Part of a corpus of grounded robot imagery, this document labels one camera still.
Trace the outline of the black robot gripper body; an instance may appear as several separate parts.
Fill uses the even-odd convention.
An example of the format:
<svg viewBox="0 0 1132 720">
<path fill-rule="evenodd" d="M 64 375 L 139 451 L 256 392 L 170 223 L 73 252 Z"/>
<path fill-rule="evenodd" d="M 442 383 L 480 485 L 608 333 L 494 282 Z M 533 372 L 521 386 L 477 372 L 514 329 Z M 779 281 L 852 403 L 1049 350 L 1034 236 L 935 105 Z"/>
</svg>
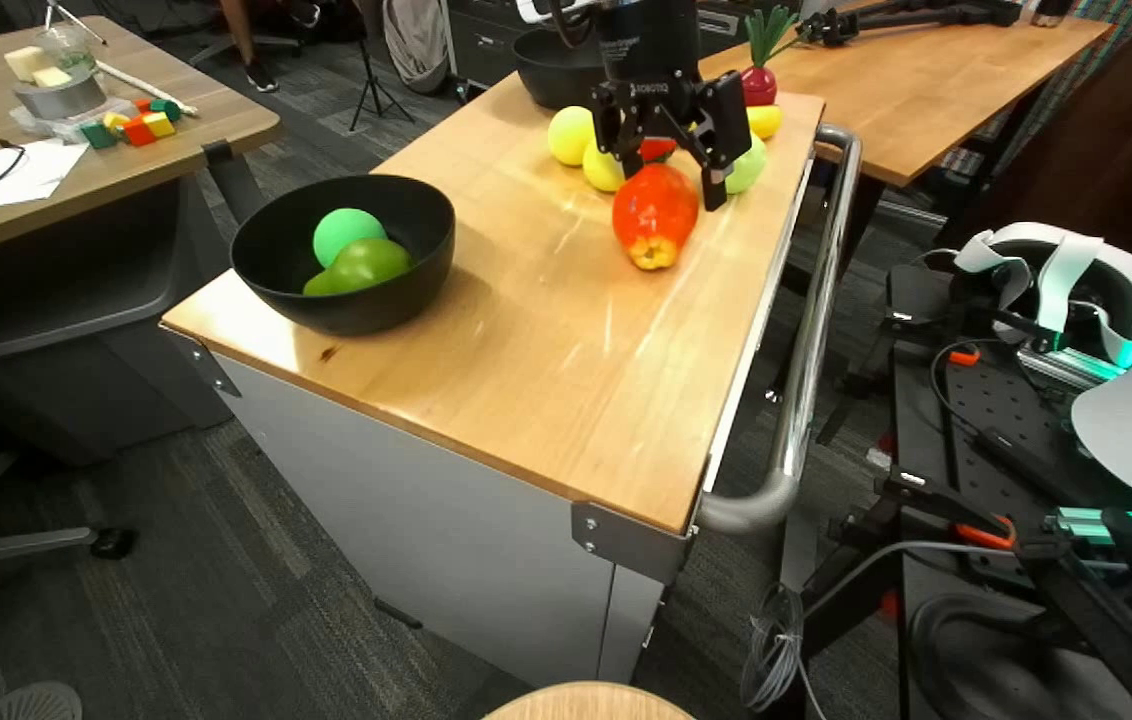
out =
<svg viewBox="0 0 1132 720">
<path fill-rule="evenodd" d="M 671 73 L 669 81 L 634 81 L 623 94 L 623 127 L 643 136 L 671 136 L 701 143 L 714 130 L 709 82 L 695 73 Z"/>
</svg>

